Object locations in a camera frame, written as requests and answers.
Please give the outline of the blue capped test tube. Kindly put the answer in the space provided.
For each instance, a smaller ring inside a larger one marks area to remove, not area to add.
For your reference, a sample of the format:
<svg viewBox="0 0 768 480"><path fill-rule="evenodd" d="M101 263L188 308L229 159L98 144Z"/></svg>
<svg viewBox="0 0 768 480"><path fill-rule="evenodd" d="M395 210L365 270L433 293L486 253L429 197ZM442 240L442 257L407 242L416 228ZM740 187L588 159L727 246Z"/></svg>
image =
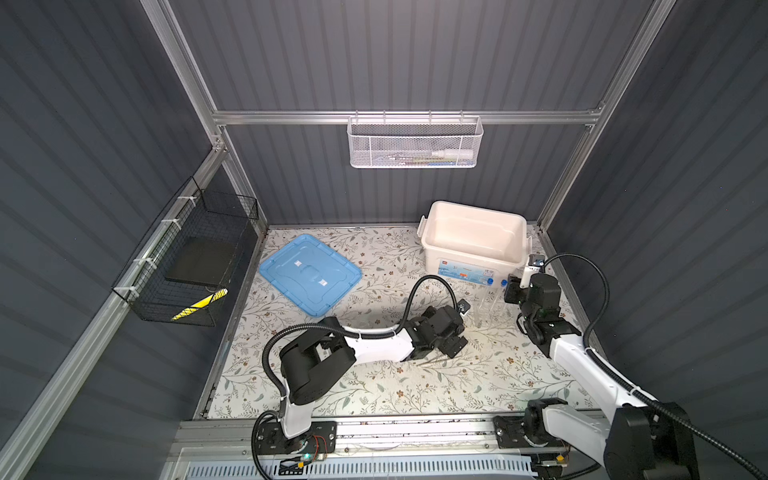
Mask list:
<svg viewBox="0 0 768 480"><path fill-rule="evenodd" d="M480 297L480 305L478 307L480 311L484 309L486 301L494 292L493 288L494 288L494 279L488 278L486 282L486 286L484 287L483 293L481 294L481 297Z"/></svg>
<svg viewBox="0 0 768 480"><path fill-rule="evenodd" d="M491 309L494 309L495 306L497 305L498 301L500 299L504 298L507 284L508 284L508 282L507 282L506 279L502 279L500 281L499 289L496 291L496 293L494 294L494 297L493 297L493 302L492 302Z"/></svg>

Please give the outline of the white plastic storage bin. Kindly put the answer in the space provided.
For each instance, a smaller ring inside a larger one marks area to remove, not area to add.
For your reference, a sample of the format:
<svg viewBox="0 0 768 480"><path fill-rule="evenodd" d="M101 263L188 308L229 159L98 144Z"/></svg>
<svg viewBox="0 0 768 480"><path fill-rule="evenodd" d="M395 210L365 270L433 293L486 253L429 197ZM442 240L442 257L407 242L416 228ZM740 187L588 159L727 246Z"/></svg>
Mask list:
<svg viewBox="0 0 768 480"><path fill-rule="evenodd" d="M436 201L417 229L429 274L499 286L528 263L527 220L513 213Z"/></svg>

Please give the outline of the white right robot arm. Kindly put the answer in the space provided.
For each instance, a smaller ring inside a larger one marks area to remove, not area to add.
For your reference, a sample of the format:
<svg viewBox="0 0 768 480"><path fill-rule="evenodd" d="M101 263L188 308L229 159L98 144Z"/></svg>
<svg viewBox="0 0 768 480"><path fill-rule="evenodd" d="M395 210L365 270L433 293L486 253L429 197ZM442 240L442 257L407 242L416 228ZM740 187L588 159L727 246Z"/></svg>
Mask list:
<svg viewBox="0 0 768 480"><path fill-rule="evenodd" d="M562 440L611 479L698 478L693 435L681 424L685 412L674 403L654 408L652 395L585 345L585 334L560 315L562 291L546 273L547 263L530 255L522 275L509 278L505 299L520 308L518 329L577 381L604 417L595 420L565 400L533 400L524 416L527 441L540 446Z"/></svg>

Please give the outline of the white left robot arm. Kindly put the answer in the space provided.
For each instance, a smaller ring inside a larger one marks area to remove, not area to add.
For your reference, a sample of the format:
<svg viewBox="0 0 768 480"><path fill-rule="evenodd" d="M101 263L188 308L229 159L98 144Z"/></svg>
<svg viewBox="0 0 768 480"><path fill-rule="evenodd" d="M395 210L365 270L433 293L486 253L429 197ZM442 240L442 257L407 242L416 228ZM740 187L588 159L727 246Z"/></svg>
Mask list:
<svg viewBox="0 0 768 480"><path fill-rule="evenodd" d="M395 335L385 329L371 331L382 339L367 339L369 332L360 329L348 329L350 336L337 335L331 330L343 327L334 317L299 335L279 353L279 383L285 391L280 394L278 421L285 438L302 437L310 430L316 404L356 365L420 360L435 349L455 357L468 344L463 332L470 308L464 299L455 307L428 307Z"/></svg>

